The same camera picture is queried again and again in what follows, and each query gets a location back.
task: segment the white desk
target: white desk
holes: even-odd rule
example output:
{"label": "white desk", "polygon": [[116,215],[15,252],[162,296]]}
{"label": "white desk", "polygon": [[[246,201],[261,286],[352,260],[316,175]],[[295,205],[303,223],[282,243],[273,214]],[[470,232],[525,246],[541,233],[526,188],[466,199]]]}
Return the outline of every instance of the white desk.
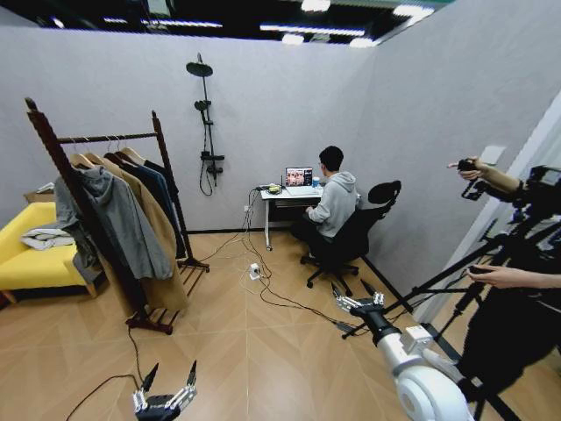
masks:
{"label": "white desk", "polygon": [[266,240],[266,249],[268,251],[273,250],[271,247],[271,240],[269,239],[269,206],[271,202],[281,202],[283,203],[284,207],[295,207],[295,206],[303,206],[302,202],[307,202],[309,199],[321,199],[323,194],[323,187],[319,187],[318,189],[319,194],[317,195],[305,195],[305,196],[292,196],[290,193],[287,192],[286,189],[283,189],[279,195],[271,195],[266,190],[261,190],[261,199],[265,201],[265,240]]}

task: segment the office chair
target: office chair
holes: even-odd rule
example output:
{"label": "office chair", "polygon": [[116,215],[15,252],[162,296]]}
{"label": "office chair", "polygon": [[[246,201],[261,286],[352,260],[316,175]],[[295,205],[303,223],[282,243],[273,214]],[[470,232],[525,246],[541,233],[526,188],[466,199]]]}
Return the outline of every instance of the office chair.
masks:
{"label": "office chair", "polygon": [[383,219],[392,209],[401,191],[401,182],[384,182],[378,184],[368,193],[368,202],[378,205],[372,209],[356,209],[347,219],[333,242],[324,241],[321,245],[311,249],[314,257],[302,256],[300,263],[311,263],[318,267],[317,271],[308,278],[308,288],[313,288],[312,282],[320,274],[327,272],[335,275],[343,285],[345,294],[352,296],[352,291],[341,275],[342,270],[350,270],[353,275],[359,274],[359,268],[346,264],[368,253],[368,232],[379,220]]}

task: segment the wooden clothing rack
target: wooden clothing rack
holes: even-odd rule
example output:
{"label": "wooden clothing rack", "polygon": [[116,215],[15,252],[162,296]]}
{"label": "wooden clothing rack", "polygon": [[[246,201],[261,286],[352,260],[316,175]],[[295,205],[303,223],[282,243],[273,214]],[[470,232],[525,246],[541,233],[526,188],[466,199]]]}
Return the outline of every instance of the wooden clothing rack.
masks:
{"label": "wooden clothing rack", "polygon": [[188,278],[194,273],[195,270],[200,270],[199,275],[195,278],[195,282],[193,286],[190,288],[188,295],[193,290],[193,287],[198,282],[199,278],[202,275],[202,272],[209,272],[210,268],[209,265],[206,263],[202,263],[193,257],[193,251],[191,249],[191,243],[189,242],[189,237],[187,233],[187,226],[185,225],[185,218],[183,217],[183,211],[181,209],[181,203],[179,201],[179,196],[175,193],[177,188],[175,186],[175,179],[174,179],[174,172],[172,171],[171,164],[169,162],[169,155],[167,154],[166,149],[166,141],[164,140],[164,134],[161,130],[161,124],[156,116],[156,112],[152,111],[152,123],[154,131],[150,133],[140,133],[140,134],[112,134],[108,136],[91,136],[91,137],[83,137],[83,136],[76,136],[72,138],[58,138],[56,134],[54,134],[53,128],[51,127],[48,119],[46,118],[45,114],[38,110],[36,103],[31,98],[26,98],[25,102],[27,103],[27,107],[29,111],[27,112],[27,116],[32,122],[33,127],[37,131],[37,134],[41,138],[43,145],[45,145],[46,150],[48,151],[49,155],[51,155],[51,159],[54,162],[54,165],[58,168],[60,176],[66,183],[70,194],[76,201],[78,208],[82,214],[82,222],[84,223],[85,227],[88,229],[89,233],[92,236],[92,239],[96,243],[96,246],[99,250],[104,250],[103,256],[107,259],[109,264],[115,270],[117,275],[117,281],[120,283],[123,291],[126,295],[126,299],[129,301],[129,304],[134,309],[135,313],[126,320],[126,324],[129,325],[131,328],[139,327],[143,329],[149,329],[158,332],[165,332],[170,335],[173,331],[173,322],[177,317],[178,311],[172,316],[171,320],[167,324],[161,323],[162,318],[165,314],[165,310],[163,313],[160,314],[157,320],[151,320],[151,315],[153,314],[153,310],[151,313],[147,313],[145,309],[146,304],[146,297],[144,296],[144,292],[138,286],[138,281],[134,278],[131,269],[124,265],[118,258],[113,245],[110,243],[107,233],[103,229],[103,225],[101,224],[99,218],[96,215],[96,212],[88,200],[86,196],[86,192],[82,188],[81,184],[79,183],[78,179],[75,177],[75,171],[70,165],[68,157],[62,149],[62,144],[67,143],[91,143],[91,142],[106,142],[110,139],[118,139],[118,140],[125,140],[125,139],[143,139],[143,138],[156,138],[158,141],[158,147],[160,148],[161,159],[164,163],[164,168],[167,171],[167,179],[171,182],[171,191],[173,191],[172,201],[175,206],[177,218],[179,219],[180,231],[181,236],[183,237],[183,241],[185,243],[185,249],[187,252],[187,258],[183,260],[178,260],[178,266],[183,267],[183,272],[186,267],[192,267],[191,272],[188,275]]}

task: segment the black hair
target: black hair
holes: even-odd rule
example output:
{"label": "black hair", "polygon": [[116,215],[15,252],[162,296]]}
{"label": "black hair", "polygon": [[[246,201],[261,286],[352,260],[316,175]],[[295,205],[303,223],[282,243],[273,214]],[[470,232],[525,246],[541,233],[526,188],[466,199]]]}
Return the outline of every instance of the black hair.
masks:
{"label": "black hair", "polygon": [[327,146],[319,154],[319,160],[328,171],[338,171],[343,162],[343,151],[336,146]]}

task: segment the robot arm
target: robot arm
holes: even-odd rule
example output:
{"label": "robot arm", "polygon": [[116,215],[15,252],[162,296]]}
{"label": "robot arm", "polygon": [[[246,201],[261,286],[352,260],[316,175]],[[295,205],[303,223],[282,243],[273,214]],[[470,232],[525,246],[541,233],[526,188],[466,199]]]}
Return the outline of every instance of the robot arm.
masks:
{"label": "robot arm", "polygon": [[195,399],[196,361],[189,372],[187,385],[179,389],[175,395],[155,395],[146,398],[145,392],[150,390],[156,371],[158,371],[158,364],[146,376],[140,389],[132,394],[134,415],[136,415],[139,421],[169,421],[176,419]]}
{"label": "robot arm", "polygon": [[[401,406],[410,419],[473,420],[465,397],[456,383],[429,366],[432,352],[428,346],[432,337],[422,326],[409,327],[401,334],[401,331],[392,326],[383,315],[383,294],[376,292],[373,298],[353,300],[342,296],[335,285],[332,285],[332,288],[337,306],[353,316],[362,318],[370,328],[373,342],[383,352],[395,379]],[[454,370],[454,367],[450,367],[450,370],[447,370],[450,373],[447,374],[460,375]]]}

